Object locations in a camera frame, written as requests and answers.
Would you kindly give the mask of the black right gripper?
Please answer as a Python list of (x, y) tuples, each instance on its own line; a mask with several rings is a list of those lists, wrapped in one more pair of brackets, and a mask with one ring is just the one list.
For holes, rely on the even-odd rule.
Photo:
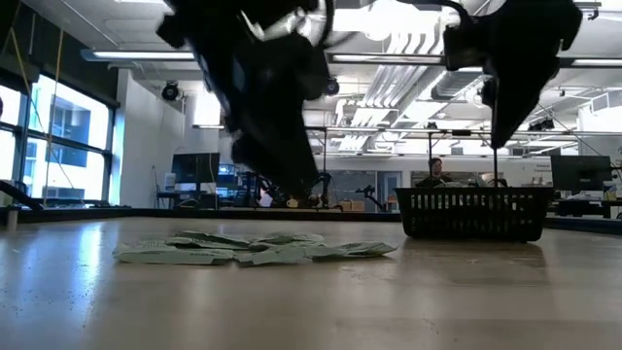
[(572, 0), (505, 0), (488, 15), (453, 6), (459, 22), (443, 33), (445, 67), (480, 67), (484, 104), (492, 110), (491, 147), (502, 148), (539, 102), (560, 69), (583, 20)]

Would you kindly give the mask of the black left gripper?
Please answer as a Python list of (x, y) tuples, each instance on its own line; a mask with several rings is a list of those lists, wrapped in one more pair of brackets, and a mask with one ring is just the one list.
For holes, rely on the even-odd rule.
[[(306, 197), (319, 171), (309, 144), (277, 141), (305, 132), (306, 100), (320, 97), (328, 81), (325, 50), (334, 20), (334, 0), (163, 0), (169, 7), (156, 30), (174, 49), (187, 47), (225, 112), (229, 131), (240, 132), (231, 157), (284, 193)], [(255, 29), (288, 15), (299, 21), (322, 10), (318, 42), (293, 30), (262, 38)]]

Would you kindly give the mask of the black slotted plastic basket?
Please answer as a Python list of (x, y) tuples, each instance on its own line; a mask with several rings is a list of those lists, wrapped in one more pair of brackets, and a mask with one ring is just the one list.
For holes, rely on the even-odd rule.
[(552, 188), (401, 188), (404, 232), (417, 239), (534, 242), (540, 239)]

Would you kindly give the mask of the black computer monitor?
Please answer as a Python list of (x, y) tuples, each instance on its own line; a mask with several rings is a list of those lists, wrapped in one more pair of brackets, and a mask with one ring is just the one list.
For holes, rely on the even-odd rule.
[(553, 187), (560, 191), (599, 191), (612, 180), (610, 158), (551, 156)]
[(216, 183), (219, 165), (219, 153), (176, 154), (172, 159), (172, 172), (177, 183)]

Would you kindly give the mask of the person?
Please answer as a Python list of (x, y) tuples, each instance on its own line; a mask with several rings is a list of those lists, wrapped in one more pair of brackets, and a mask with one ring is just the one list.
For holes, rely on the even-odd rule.
[(442, 160), (439, 157), (433, 157), (429, 160), (429, 168), (431, 174), (424, 180), (416, 184), (417, 188), (435, 188), (437, 186), (451, 183), (452, 179), (442, 172)]

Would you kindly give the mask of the black desk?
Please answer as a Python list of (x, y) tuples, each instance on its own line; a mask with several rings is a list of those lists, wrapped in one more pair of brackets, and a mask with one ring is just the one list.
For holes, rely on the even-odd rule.
[(611, 209), (619, 208), (622, 210), (622, 198), (615, 200), (596, 200), (596, 199), (558, 199), (553, 202), (558, 216), (597, 216), (604, 219), (611, 219)]

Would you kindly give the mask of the black diagonal strut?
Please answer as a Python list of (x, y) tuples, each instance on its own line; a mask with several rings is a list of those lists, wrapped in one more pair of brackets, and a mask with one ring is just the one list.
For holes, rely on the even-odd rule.
[(40, 202), (27, 195), (25, 192), (19, 190), (14, 185), (11, 185), (7, 181), (0, 180), (0, 192), (7, 194), (17, 202), (28, 207), (30, 210), (40, 211), (44, 209)]

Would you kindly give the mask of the black metal rig frame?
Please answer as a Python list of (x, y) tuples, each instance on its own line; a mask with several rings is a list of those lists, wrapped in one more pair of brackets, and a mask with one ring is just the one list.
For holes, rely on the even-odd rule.
[(428, 156), (429, 161), (432, 161), (432, 137), (436, 134), (441, 134), (442, 136), (452, 136), (452, 137), (470, 137), (477, 136), (480, 140), (482, 140), (490, 149), (493, 150), (493, 162), (494, 162), (494, 178), (493, 184), (494, 187), (497, 188), (500, 183), (499, 177), (499, 158), (498, 158), (498, 149), (492, 146), (492, 141), (488, 141), (484, 138), (485, 135), (490, 135), (488, 131), (482, 130), (471, 130), (471, 129), (427, 129), (428, 134)]
[(305, 129), (320, 141), (323, 148), (321, 172), (327, 172), (328, 128), (326, 126), (306, 126)]

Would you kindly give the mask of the black table edge rail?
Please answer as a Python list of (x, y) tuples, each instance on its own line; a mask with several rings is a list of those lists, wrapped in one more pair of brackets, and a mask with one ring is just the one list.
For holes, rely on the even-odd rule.
[[(311, 222), (353, 222), (353, 223), (401, 223), (400, 214), (304, 212), (304, 211), (260, 211), (260, 210), (164, 210), (141, 208), (86, 208), (86, 209), (44, 209), (33, 211), (13, 207), (0, 207), (0, 226), (8, 223), (9, 214), (17, 213), (20, 224), (35, 224), (66, 221), (105, 220), (130, 217), (161, 219), (205, 219), (205, 220), (256, 220), (256, 221), (311, 221)], [(622, 237), (622, 221), (614, 219), (588, 219), (548, 217), (545, 228), (583, 231)]]

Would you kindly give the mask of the black window frame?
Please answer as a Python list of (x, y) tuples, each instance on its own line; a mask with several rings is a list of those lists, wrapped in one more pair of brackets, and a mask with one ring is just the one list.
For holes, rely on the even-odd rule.
[(49, 207), (110, 200), (114, 116), (48, 74), (0, 81), (0, 180)]

